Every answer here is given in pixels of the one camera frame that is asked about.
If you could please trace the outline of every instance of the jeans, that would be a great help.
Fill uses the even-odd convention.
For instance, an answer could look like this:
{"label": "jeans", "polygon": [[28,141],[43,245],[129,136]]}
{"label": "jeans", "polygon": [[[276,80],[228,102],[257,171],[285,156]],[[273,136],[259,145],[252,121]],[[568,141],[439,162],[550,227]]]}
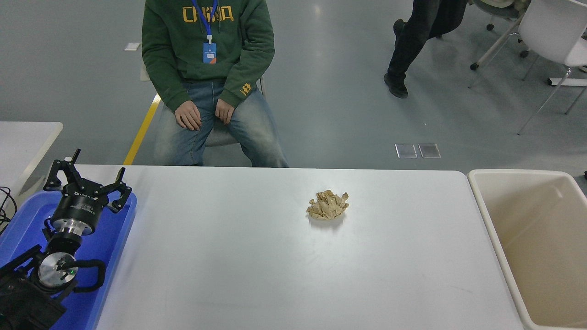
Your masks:
{"label": "jeans", "polygon": [[[185,89],[200,111],[199,130],[183,129],[174,112],[163,107],[155,141],[156,165],[203,166],[204,145],[212,131],[223,82],[185,83]],[[275,121],[265,98],[255,89],[232,114],[228,131],[241,144],[254,167],[289,167],[279,144]]]}
{"label": "jeans", "polygon": [[410,19],[397,39],[387,72],[405,78],[428,39],[456,29],[463,21],[468,0],[414,0]]}

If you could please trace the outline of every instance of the blue lanyard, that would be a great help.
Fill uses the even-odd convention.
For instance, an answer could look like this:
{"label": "blue lanyard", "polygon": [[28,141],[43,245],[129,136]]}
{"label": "blue lanyard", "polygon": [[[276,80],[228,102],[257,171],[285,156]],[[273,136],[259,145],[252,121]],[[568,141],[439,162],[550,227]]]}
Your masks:
{"label": "blue lanyard", "polygon": [[200,6],[198,6],[197,0],[191,0],[191,1],[194,4],[195,9],[198,11],[198,14],[200,16],[200,19],[202,20],[202,23],[204,23],[204,26],[206,27],[206,32],[208,33],[208,43],[212,43],[212,27],[210,27],[210,23],[212,22],[212,18],[214,17],[214,14],[216,13],[216,8],[218,7],[218,0],[214,0],[214,3],[212,4],[212,13],[210,14],[210,22],[208,22],[208,20],[206,19],[206,16],[204,16],[204,13],[202,12],[202,9],[200,8]]}

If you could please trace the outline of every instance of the black shoe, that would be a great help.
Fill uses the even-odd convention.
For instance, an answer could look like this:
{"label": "black shoe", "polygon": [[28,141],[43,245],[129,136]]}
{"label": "black shoe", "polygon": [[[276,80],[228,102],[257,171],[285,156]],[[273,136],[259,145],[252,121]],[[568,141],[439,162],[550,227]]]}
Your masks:
{"label": "black shoe", "polygon": [[403,79],[401,78],[391,78],[388,73],[383,75],[383,81],[385,85],[389,88],[389,92],[400,99],[405,99],[407,97],[407,88],[406,85],[403,83]]}
{"label": "black shoe", "polygon": [[393,24],[393,34],[396,35],[396,43],[394,44],[395,48],[397,48],[397,40],[400,38],[400,33],[403,31],[405,25],[406,23],[401,18]]}

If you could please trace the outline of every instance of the id badge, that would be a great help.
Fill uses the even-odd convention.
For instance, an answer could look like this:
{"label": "id badge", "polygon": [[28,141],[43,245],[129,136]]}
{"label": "id badge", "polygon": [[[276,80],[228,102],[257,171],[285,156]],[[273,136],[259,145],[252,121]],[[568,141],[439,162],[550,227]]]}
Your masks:
{"label": "id badge", "polygon": [[204,42],[204,63],[216,64],[216,43]]}

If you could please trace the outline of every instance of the grey floor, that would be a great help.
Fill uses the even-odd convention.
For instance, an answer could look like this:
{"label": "grey floor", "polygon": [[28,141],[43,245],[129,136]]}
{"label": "grey floor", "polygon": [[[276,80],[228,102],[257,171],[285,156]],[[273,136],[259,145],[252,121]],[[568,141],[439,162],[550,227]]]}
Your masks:
{"label": "grey floor", "polygon": [[[265,88],[292,167],[337,169],[541,169],[574,176],[584,191],[587,96],[563,87],[522,136],[516,132],[548,96],[561,65],[518,54],[510,40],[491,66],[475,62],[508,22],[467,8],[462,25],[430,40],[408,71],[408,99],[382,81],[393,22],[409,0],[267,0],[276,55]],[[122,164],[155,90],[139,81],[144,1],[0,2],[0,120],[59,121],[63,132],[34,177],[82,149],[79,163]],[[482,79],[467,86],[477,75]],[[587,78],[576,72],[573,78]],[[134,164],[151,164],[158,115]],[[437,143],[440,159],[400,159],[396,143]],[[210,166],[250,166],[238,145],[209,148]]]}

